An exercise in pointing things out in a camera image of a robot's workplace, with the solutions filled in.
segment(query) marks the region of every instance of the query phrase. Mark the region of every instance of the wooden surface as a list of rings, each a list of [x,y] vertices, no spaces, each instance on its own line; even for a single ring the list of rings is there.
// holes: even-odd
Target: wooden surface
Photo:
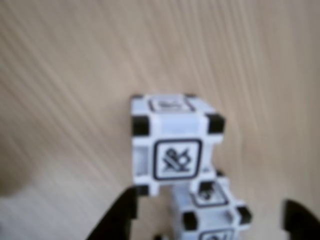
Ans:
[[[132,182],[129,96],[196,93],[227,118],[213,162],[284,240],[320,216],[320,1],[0,1],[0,239],[84,240]],[[169,232],[166,194],[132,239]]]

